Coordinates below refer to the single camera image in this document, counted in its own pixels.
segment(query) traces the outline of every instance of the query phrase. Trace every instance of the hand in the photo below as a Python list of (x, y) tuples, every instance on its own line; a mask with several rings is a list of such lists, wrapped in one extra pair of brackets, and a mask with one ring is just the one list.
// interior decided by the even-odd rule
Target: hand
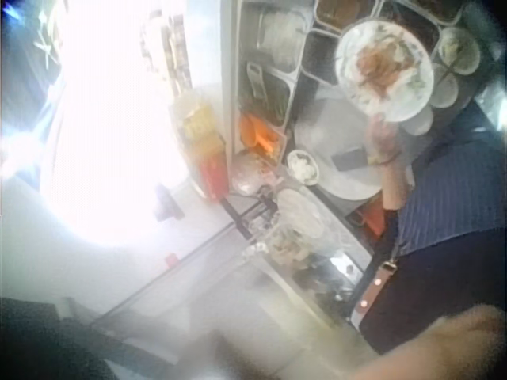
[(366, 130), (366, 150), (378, 162), (387, 162), (399, 154), (398, 125), (386, 122), (383, 114), (373, 116)]
[(475, 380), (505, 354), (505, 313), (476, 306), (359, 369), (352, 380)]

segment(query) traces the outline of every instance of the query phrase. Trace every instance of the metal tray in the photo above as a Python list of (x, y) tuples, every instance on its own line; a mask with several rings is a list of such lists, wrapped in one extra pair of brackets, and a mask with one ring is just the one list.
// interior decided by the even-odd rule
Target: metal tray
[(270, 99), (270, 97), (273, 95), (273, 87), (276, 88), (284, 86), (288, 91), (284, 116), (281, 118), (281, 120), (275, 120), (275, 118), (270, 117), (268, 114), (268, 112), (273, 111), (266, 110), (265, 107), (263, 107), (261, 104), (255, 104), (256, 102), (254, 100), (254, 92), (246, 73), (247, 64), (248, 61), (240, 60), (238, 65), (238, 104), (240, 105), (240, 108), (243, 111), (252, 112), (253, 114), (261, 117), (270, 126), (274, 127), (275, 130), (284, 131), (288, 122), (288, 115), (291, 111), (291, 106), (294, 98), (295, 82), (292, 82), (286, 78), (281, 78), (274, 70), (265, 67), (262, 68), (262, 75), (265, 82), (269, 104), (274, 104), (273, 99)]
[[(440, 44), (441, 29), (431, 17), (420, 14), (417, 9), (397, 0), (383, 0), (379, 8), (379, 17), (393, 21), (414, 34), (432, 58), (436, 54), (436, 49)], [(415, 28), (416, 22), (421, 23), (421, 27)]]
[(301, 59), (301, 71), (318, 82), (328, 86), (338, 86), (334, 69), (335, 55), (340, 37), (321, 29), (312, 29)]
[(322, 15), (319, 16), (320, 10), (322, 9), (322, 4), (324, 1), (330, 1), (330, 0), (316, 0), (315, 1), (315, 7), (314, 7), (314, 18), (315, 21), (320, 24), (321, 26), (324, 26), (328, 28), (331, 31), (337, 32), (339, 34), (342, 34), (343, 31), (350, 25), (354, 24), (358, 20), (361, 20), (366, 17), (375, 16), (379, 11), (379, 3), (380, 0), (357, 0), (360, 3), (360, 8), (358, 11), (358, 14), (355, 17), (351, 17), (350, 22), (345, 23), (341, 27), (338, 27), (336, 25), (333, 25), (329, 23), (327, 20), (322, 18)]
[(444, 26), (453, 26), (458, 23), (458, 21), (461, 19), (461, 16), (463, 14), (463, 9), (465, 5), (467, 4), (467, 1), (463, 2), (459, 10), (457, 11), (456, 15), (451, 20), (444, 20), (441, 17), (438, 17), (433, 12), (431, 12), (429, 9), (425, 8), (424, 6), (417, 3), (416, 0), (400, 0), (400, 2), (403, 2), (410, 8), (418, 11), (421, 15), (427, 17), (433, 22), (436, 22), (437, 24), (441, 24)]
[[(292, 13), (301, 17), (304, 23), (301, 47), (295, 51), (291, 64), (283, 64), (276, 60), (263, 49), (264, 32), (263, 22), (266, 16), (277, 12)], [(306, 40), (307, 31), (311, 27), (312, 15), (310, 10), (303, 7), (279, 7), (274, 4), (264, 2), (244, 2), (241, 9), (241, 18), (239, 23), (239, 55), (242, 59), (261, 65), (276, 73), (277, 77), (285, 77), (292, 81), (297, 80), (299, 74), (299, 65), (303, 55), (303, 47)]]

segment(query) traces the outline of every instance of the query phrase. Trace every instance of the metal buckle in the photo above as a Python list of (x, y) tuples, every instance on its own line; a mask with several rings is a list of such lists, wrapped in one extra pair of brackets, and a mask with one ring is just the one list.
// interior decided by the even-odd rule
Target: metal buckle
[(398, 265), (394, 261), (385, 261), (382, 264), (382, 268), (386, 269), (391, 273), (395, 273), (398, 270)]

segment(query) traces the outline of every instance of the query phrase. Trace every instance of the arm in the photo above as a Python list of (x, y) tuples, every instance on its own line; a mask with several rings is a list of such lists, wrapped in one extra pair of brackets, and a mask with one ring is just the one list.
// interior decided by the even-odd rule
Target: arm
[(397, 211), (409, 195), (405, 167), (399, 158), (398, 126), (386, 123), (381, 115), (372, 117), (366, 133), (368, 154), (378, 162), (383, 208)]
[(385, 210), (399, 210), (406, 202), (409, 195), (409, 184), (406, 181), (405, 169), (401, 160), (379, 165), (382, 181), (382, 201)]

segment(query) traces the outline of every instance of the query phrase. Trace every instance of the skin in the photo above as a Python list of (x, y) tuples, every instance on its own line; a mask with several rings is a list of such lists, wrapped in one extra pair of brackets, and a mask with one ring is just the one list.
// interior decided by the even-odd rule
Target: skin
[(505, 314), (476, 306), (441, 318), (417, 338), (353, 374), (351, 380), (472, 380), (505, 355)]
[[(382, 115), (372, 117), (366, 141), (368, 153), (379, 162), (383, 206), (401, 209), (410, 187), (398, 158), (398, 126)], [(505, 356), (505, 313), (476, 306), (454, 317), (441, 318), (417, 338), (381, 356), (353, 374), (351, 380), (472, 380)]]
[(398, 141), (398, 125), (387, 123), (383, 115), (379, 114), (370, 119), (366, 130), (368, 153), (379, 162), (378, 165), (382, 181), (383, 208), (386, 210), (399, 210), (408, 198), (410, 187), (406, 181), (405, 167), (399, 153), (401, 147)]

